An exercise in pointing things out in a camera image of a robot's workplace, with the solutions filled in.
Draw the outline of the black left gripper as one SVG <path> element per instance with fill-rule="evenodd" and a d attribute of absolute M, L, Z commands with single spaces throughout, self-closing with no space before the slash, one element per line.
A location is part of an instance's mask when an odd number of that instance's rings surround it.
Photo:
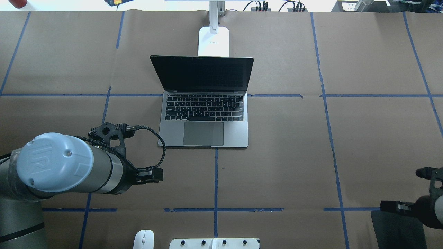
<path fill-rule="evenodd" d="M 148 172 L 138 172 L 134 184 L 159 183 L 163 180 L 163 169 L 157 167 Z"/>

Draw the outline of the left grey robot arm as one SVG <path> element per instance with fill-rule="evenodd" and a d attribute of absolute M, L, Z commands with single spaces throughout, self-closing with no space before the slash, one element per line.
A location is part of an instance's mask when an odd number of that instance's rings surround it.
<path fill-rule="evenodd" d="M 1 248 L 48 248 L 43 200 L 64 193 L 121 194 L 163 178 L 158 164 L 136 168 L 123 145 L 41 134 L 1 156 Z"/>

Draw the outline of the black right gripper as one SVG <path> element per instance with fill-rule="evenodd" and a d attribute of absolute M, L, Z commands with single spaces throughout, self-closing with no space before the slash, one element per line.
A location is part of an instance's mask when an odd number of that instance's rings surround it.
<path fill-rule="evenodd" d="M 414 216 L 413 206 L 413 202 L 382 200 L 380 210 L 402 216 Z"/>

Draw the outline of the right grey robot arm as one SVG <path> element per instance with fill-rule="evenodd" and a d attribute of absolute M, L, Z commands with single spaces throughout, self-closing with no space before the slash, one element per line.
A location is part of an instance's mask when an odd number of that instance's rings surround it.
<path fill-rule="evenodd" d="M 432 200 L 427 195 L 419 197 L 416 202 L 382 200 L 380 210 L 400 216 L 416 218 L 422 225 L 432 229 L 443 229 L 442 197 Z"/>

